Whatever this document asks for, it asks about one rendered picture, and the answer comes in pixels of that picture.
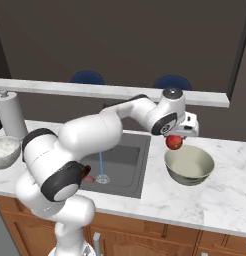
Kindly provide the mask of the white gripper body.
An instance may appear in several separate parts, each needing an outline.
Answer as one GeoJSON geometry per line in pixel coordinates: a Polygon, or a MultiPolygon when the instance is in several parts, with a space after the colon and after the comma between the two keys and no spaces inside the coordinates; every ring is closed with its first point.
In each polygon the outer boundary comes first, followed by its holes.
{"type": "Polygon", "coordinates": [[[186,112],[183,122],[177,124],[169,135],[177,135],[181,137],[197,137],[199,135],[199,122],[197,115],[186,112]]]}

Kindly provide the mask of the pale green bowl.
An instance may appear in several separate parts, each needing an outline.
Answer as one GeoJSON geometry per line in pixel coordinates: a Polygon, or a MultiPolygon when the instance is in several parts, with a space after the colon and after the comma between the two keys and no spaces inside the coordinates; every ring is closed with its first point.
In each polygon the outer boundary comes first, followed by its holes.
{"type": "Polygon", "coordinates": [[[171,178],[185,186],[202,183],[215,167],[209,153],[191,145],[183,145],[178,150],[168,150],[164,155],[164,162],[171,178]]]}

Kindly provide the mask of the grey sink basin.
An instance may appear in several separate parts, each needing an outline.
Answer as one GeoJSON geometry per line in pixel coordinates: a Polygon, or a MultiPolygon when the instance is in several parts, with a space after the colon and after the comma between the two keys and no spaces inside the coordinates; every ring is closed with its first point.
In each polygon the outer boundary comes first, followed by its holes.
{"type": "Polygon", "coordinates": [[[99,154],[86,156],[83,165],[90,165],[89,175],[109,177],[107,184],[81,183],[80,189],[131,198],[141,198],[151,137],[124,133],[113,149],[102,153],[103,170],[100,170],[99,154]]]}

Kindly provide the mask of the grey bowl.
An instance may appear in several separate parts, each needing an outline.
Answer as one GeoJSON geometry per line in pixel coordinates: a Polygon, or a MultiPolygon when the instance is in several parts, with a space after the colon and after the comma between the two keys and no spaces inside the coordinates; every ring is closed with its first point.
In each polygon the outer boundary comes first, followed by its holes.
{"type": "Polygon", "coordinates": [[[6,169],[12,166],[21,152],[20,141],[11,136],[0,137],[0,169],[6,169]]]}

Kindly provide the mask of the blue chair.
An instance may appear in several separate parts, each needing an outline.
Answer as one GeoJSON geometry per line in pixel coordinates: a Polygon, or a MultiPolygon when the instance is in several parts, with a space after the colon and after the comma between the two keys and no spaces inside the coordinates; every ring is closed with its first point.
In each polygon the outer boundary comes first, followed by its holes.
{"type": "Polygon", "coordinates": [[[156,80],[153,85],[154,88],[157,89],[165,89],[168,87],[174,87],[181,90],[189,91],[191,89],[191,84],[189,81],[178,75],[165,75],[156,80]]]}
{"type": "Polygon", "coordinates": [[[104,80],[102,76],[90,70],[83,70],[77,72],[70,80],[71,83],[78,83],[78,84],[91,84],[91,85],[103,85],[104,80]]]}

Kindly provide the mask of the blue water stream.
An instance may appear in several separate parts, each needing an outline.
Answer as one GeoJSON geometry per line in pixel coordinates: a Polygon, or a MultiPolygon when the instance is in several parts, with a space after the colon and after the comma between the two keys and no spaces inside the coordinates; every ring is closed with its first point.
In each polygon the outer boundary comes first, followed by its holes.
{"type": "Polygon", "coordinates": [[[100,176],[101,176],[101,180],[104,180],[104,168],[103,168],[103,157],[102,157],[102,152],[99,152],[99,163],[100,163],[100,176]]]}

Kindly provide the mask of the wooden drawer front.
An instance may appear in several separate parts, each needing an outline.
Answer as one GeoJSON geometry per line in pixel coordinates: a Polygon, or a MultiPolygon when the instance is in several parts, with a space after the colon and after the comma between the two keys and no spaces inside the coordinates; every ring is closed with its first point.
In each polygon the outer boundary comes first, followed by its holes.
{"type": "Polygon", "coordinates": [[[202,231],[195,256],[246,256],[246,238],[202,231]]]}
{"type": "MultiPolygon", "coordinates": [[[[146,235],[154,238],[164,238],[163,223],[116,216],[112,214],[97,213],[92,222],[93,226],[109,228],[111,230],[125,231],[132,234],[146,235]]],[[[199,231],[187,227],[168,224],[168,235],[165,238],[171,242],[193,244],[199,231]]]]}

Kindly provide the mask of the wooden cupboard door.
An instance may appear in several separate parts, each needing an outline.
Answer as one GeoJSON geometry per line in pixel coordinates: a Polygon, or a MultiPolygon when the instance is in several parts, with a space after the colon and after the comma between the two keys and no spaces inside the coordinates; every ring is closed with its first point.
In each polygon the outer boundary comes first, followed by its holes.
{"type": "Polygon", "coordinates": [[[48,256],[56,246],[53,222],[7,211],[2,217],[20,256],[48,256]]]}
{"type": "Polygon", "coordinates": [[[125,232],[91,228],[90,234],[100,235],[99,246],[103,256],[192,256],[193,247],[170,243],[125,232]]]}

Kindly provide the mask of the white paper towel roll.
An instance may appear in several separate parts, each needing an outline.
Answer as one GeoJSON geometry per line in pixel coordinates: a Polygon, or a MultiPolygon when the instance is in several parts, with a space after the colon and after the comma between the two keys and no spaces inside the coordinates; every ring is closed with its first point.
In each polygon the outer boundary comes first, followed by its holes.
{"type": "Polygon", "coordinates": [[[7,136],[22,140],[28,134],[18,95],[15,92],[0,90],[0,120],[7,136]]]}

